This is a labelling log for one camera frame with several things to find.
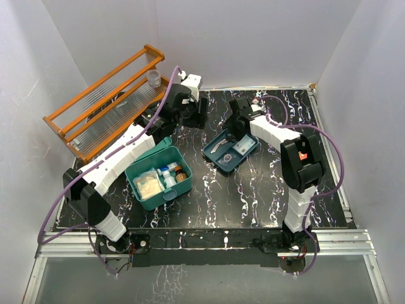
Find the black handled scissors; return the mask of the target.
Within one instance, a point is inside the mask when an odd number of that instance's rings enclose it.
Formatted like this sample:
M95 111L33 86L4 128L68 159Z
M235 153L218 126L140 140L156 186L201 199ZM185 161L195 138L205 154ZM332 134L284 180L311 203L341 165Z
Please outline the black handled scissors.
M230 135L230 134L227 134L221 141L218 141L218 142L214 145L214 147L213 147L213 149L210 151L210 153L211 153L211 154L215 153L215 152L218 150L218 148L219 148L220 146L223 146L224 144L229 143L229 142L234 142L234 140L235 140L234 136L232 136L232 135Z

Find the light blue sachet packet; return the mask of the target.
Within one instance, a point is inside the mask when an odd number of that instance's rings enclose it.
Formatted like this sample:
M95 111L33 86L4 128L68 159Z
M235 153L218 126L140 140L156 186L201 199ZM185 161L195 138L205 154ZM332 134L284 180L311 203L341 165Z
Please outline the light blue sachet packet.
M256 144L256 141L245 135L240 141L236 142L232 147L240 155L245 155Z

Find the teal divider tray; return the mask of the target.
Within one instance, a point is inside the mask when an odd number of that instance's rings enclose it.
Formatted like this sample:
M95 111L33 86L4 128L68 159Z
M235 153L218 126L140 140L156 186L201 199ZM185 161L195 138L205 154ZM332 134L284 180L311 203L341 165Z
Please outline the teal divider tray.
M259 141L250 134L236 140L227 129L203 148L204 157L224 174L232 173L257 147Z

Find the bandage roll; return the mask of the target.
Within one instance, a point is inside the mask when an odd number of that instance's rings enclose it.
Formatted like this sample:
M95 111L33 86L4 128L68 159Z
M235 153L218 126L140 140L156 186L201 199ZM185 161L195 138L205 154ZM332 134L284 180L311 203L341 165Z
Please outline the bandage roll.
M172 163L169 163L165 166L158 168L156 171L158 172L159 175L163 175L163 172L165 172L165 171L170 172L170 171L174 170L175 167L177 167L177 166L178 166L177 162L172 162Z

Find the brown medicine bottle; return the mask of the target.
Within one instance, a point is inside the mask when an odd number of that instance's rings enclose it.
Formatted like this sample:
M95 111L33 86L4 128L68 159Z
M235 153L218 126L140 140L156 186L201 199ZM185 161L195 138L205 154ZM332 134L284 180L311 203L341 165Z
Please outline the brown medicine bottle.
M187 174L180 165L176 166L174 170L177 183L183 182L188 178Z

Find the green medicine kit box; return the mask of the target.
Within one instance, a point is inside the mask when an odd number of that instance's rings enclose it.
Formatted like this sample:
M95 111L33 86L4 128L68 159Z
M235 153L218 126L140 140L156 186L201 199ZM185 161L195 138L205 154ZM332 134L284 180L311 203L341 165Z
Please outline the green medicine kit box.
M153 210L192 189L192 170L170 137L141 155L125 169L135 198Z

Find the white plastic bottle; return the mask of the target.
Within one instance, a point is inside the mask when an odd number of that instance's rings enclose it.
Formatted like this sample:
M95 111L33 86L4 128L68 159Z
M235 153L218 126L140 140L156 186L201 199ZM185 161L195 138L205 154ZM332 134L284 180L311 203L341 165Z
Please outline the white plastic bottle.
M169 170L162 171L162 176L164 177L164 183L167 189L177 184L176 179L174 178L174 176L171 175L171 172Z

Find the bag of cotton balls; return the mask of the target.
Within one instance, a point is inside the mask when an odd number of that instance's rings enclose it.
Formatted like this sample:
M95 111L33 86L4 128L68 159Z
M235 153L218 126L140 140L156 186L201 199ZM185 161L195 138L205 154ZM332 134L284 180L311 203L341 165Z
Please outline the bag of cotton balls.
M132 181L139 198L143 201L152 198L165 189L155 169L140 174Z

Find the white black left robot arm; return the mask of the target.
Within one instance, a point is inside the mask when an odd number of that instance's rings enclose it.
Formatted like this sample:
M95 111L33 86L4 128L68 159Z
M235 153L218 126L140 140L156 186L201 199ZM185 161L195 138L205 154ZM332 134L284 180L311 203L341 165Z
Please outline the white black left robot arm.
M101 232L114 251L127 251L131 238L104 195L136 159L172 135L178 126L204 128L208 100L199 97L200 85L194 75L172 84L165 98L150 104L105 152L79 171L68 169L63 174L66 203L88 226Z

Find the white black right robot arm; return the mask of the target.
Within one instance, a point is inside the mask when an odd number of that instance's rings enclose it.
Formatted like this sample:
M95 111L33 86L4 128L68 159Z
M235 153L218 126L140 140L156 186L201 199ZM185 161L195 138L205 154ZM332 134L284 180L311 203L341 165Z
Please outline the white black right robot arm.
M247 98L233 99L229 105L232 114L223 126L231 136L239 141L249 134L280 153L282 178L289 188L289 198L280 239L274 245L297 251L311 237L309 211L326 171L316 137L307 137L274 121Z

